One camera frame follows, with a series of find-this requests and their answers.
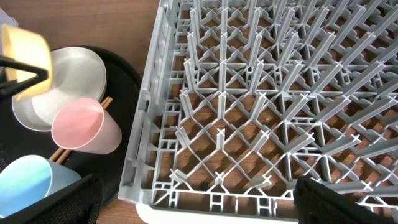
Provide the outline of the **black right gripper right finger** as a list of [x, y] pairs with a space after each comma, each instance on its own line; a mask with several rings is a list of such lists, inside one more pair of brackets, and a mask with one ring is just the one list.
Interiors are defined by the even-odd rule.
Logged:
[[393, 224], [307, 176], [298, 178], [294, 204], [299, 224]]

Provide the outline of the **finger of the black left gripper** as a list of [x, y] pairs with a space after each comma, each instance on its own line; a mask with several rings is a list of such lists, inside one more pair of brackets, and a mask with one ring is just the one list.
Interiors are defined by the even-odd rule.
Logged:
[[40, 82], [49, 78], [49, 72], [46, 69], [28, 65], [26, 63], [18, 62], [17, 60], [5, 56], [1, 56], [1, 66], [6, 68], [13, 68], [25, 72], [34, 73], [35, 76], [18, 83], [15, 80], [1, 82], [1, 99], [14, 96]]

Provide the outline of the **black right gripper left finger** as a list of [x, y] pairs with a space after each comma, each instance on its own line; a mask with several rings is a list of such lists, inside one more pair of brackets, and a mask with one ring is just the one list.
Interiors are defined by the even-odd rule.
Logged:
[[101, 177], [90, 174], [29, 207], [2, 218], [1, 223], [96, 223], [102, 198]]

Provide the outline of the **yellow bowl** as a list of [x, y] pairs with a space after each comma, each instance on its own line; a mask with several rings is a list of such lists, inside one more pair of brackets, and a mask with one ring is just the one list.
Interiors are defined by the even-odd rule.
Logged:
[[48, 74], [38, 84], [20, 93], [13, 93], [13, 98], [19, 101], [48, 92], [53, 83], [53, 66], [47, 41], [40, 34], [7, 24], [1, 26], [1, 40], [2, 56], [43, 68]]

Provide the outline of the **blue cup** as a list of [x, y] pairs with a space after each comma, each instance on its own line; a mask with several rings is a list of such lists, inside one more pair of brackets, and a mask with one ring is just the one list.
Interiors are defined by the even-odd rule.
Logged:
[[1, 217], [23, 210], [80, 179], [77, 172], [44, 157], [20, 157], [1, 172]]

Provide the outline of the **pink cup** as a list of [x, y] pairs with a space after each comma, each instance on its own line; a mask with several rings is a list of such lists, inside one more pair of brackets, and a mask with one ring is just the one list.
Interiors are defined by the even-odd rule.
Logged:
[[109, 154], [122, 140], [121, 128], [101, 103], [91, 98], [65, 105], [52, 123], [51, 134], [61, 148], [93, 154]]

